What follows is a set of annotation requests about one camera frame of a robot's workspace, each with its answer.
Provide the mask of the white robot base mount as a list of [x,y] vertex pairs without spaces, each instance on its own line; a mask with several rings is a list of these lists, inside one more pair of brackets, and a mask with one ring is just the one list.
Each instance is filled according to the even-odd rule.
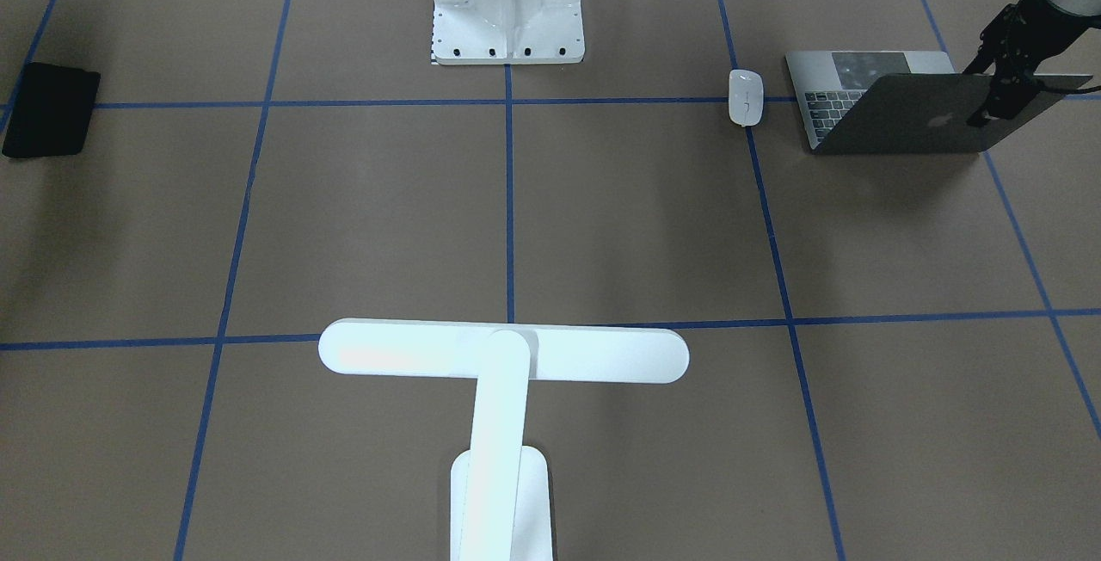
[[584,61],[581,0],[433,0],[437,65],[573,65]]

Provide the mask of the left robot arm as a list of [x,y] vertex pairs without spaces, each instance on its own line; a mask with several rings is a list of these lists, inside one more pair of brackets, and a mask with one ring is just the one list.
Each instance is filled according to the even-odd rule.
[[1036,96],[1098,94],[1098,87],[1059,88],[1036,75],[1047,59],[1056,58],[1088,29],[1100,23],[1100,0],[1017,0],[1007,4],[980,34],[975,58],[964,68],[978,75],[993,67],[986,99],[968,118],[969,127],[990,120],[1011,120]]

